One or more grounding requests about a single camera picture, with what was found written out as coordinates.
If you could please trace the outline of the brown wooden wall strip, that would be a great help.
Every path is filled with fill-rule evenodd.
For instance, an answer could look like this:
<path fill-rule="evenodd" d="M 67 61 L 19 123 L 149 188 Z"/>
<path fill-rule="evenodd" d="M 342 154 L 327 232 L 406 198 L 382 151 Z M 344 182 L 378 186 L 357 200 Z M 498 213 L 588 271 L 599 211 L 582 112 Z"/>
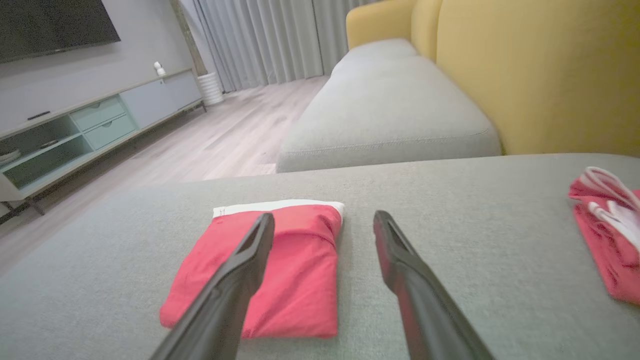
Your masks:
<path fill-rule="evenodd" d="M 207 75 L 208 71 L 204 64 L 204 60 L 202 59 L 198 46 L 194 40 L 187 18 L 185 17 L 185 10 L 181 0 L 169 0 L 169 3 L 173 9 L 174 16 L 176 17 L 185 43 L 187 44 L 187 47 L 189 49 L 189 54 L 194 65 L 195 73 L 197 74 L 197 76 Z"/>

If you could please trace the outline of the grey pleated curtain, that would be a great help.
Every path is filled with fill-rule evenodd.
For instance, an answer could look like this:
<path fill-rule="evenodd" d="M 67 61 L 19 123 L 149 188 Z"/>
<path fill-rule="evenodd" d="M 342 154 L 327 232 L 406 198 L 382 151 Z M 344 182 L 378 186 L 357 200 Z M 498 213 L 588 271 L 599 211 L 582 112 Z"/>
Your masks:
<path fill-rule="evenodd" d="M 180 0 L 223 92 L 331 75 L 346 55 L 346 16 L 380 0 Z"/>

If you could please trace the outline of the white ribbed cylinder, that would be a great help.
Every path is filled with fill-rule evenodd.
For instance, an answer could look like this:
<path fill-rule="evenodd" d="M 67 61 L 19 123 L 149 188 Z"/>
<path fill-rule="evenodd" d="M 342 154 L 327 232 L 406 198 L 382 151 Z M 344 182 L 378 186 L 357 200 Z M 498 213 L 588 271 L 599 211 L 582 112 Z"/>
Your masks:
<path fill-rule="evenodd" d="M 202 95 L 203 104 L 206 107 L 214 106 L 224 102 L 224 94 L 218 83 L 218 75 L 215 71 L 197 77 L 199 90 Z"/>

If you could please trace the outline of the wide yellow sofa back cushion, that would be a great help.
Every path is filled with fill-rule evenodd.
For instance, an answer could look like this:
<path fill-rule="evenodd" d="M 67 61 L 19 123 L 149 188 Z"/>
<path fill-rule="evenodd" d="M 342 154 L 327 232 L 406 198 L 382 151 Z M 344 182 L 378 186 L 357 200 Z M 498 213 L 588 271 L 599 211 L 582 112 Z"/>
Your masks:
<path fill-rule="evenodd" d="M 505 155 L 640 157 L 640 0 L 443 0 L 438 66 Z"/>

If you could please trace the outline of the narrow yellow sofa back cushion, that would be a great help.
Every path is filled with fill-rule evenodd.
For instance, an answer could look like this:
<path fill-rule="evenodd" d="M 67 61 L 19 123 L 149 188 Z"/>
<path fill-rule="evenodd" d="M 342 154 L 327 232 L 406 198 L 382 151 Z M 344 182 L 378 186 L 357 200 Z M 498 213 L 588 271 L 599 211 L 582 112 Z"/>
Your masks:
<path fill-rule="evenodd" d="M 410 41 L 419 55 L 436 60 L 439 16 L 443 0 L 416 0 L 411 12 Z"/>

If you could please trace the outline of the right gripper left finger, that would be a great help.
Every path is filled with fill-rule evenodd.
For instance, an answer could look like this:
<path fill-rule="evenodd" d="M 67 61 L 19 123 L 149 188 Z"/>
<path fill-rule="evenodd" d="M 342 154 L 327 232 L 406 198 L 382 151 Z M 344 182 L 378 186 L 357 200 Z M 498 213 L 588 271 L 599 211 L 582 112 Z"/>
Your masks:
<path fill-rule="evenodd" d="M 251 298 L 265 278 L 275 220 L 263 213 L 150 360 L 236 360 Z"/>

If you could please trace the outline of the large grey sofa seat cushion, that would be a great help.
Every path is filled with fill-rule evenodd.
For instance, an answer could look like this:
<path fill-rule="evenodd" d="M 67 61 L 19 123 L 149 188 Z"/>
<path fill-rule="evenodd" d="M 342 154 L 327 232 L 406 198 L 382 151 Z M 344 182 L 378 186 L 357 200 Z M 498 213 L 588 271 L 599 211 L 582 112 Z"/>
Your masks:
<path fill-rule="evenodd" d="M 640 189 L 640 159 L 557 153 L 400 162 L 147 187 L 90 210 L 0 276 L 0 360 L 148 360 L 159 310 L 216 207 L 345 204 L 338 335 L 249 339 L 247 360 L 408 360 L 381 276 L 387 211 L 499 360 L 640 360 L 640 307 L 612 299 L 569 186 L 586 167 Z"/>

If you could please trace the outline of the black flat television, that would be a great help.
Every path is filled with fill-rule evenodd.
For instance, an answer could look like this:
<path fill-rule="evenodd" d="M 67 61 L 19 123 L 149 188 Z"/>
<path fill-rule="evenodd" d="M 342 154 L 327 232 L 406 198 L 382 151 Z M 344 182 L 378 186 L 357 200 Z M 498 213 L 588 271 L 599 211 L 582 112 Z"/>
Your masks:
<path fill-rule="evenodd" d="M 119 41 L 102 0 L 0 0 L 0 64 Z"/>

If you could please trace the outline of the grey teal tv cabinet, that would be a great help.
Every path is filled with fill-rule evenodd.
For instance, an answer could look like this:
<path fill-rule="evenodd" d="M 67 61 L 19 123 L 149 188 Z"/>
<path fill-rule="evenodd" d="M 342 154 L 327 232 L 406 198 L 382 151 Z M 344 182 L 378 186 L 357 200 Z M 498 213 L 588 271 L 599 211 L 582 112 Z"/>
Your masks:
<path fill-rule="evenodd" d="M 119 97 L 137 130 L 93 150 L 69 114 L 115 96 Z M 0 207 L 16 213 L 14 203 L 19 203 L 43 215 L 45 212 L 38 204 L 38 196 L 47 189 L 144 132 L 198 107 L 204 107 L 201 91 L 192 69 L 186 68 L 0 132 L 0 155 L 14 150 L 22 153 L 17 160 L 0 167 Z M 45 149 L 39 148 L 54 140 L 59 142 Z"/>

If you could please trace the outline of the yellow sofa end cushion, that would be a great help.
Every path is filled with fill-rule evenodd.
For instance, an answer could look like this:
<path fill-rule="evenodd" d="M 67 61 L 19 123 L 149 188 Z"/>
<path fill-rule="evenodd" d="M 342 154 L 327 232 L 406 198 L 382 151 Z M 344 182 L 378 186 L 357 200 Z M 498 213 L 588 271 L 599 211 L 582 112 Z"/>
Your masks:
<path fill-rule="evenodd" d="M 355 7 L 346 16 L 348 50 L 389 39 L 409 41 L 417 0 L 383 0 Z"/>

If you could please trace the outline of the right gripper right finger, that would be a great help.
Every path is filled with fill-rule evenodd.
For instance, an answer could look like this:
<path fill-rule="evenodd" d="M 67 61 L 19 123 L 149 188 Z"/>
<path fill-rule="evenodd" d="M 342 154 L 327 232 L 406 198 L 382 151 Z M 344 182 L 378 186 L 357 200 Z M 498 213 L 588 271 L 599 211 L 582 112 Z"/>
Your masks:
<path fill-rule="evenodd" d="M 382 279 L 397 297 L 410 360 L 495 360 L 387 211 L 375 212 L 373 230 Z"/>

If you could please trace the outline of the red basketball jersey white trim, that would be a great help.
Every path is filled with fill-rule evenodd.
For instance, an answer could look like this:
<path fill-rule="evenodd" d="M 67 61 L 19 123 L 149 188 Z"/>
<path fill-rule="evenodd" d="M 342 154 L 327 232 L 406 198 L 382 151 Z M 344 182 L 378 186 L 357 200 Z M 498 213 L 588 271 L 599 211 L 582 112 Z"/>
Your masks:
<path fill-rule="evenodd" d="M 640 306 L 640 189 L 588 166 L 569 187 L 574 220 L 610 296 Z"/>

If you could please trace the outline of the teal cabinet drawer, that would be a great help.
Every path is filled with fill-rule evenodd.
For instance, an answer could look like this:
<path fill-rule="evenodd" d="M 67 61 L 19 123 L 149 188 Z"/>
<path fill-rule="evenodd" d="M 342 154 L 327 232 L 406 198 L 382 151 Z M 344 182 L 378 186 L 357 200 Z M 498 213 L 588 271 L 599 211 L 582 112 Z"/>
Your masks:
<path fill-rule="evenodd" d="M 119 139 L 134 133 L 137 126 L 128 114 L 122 114 L 112 120 L 105 121 L 89 130 L 85 130 L 82 136 L 92 150 L 100 150 Z"/>
<path fill-rule="evenodd" d="M 101 101 L 77 109 L 69 114 L 71 120 L 81 132 L 86 132 L 107 121 L 116 119 L 126 113 L 118 96 L 105 98 Z"/>

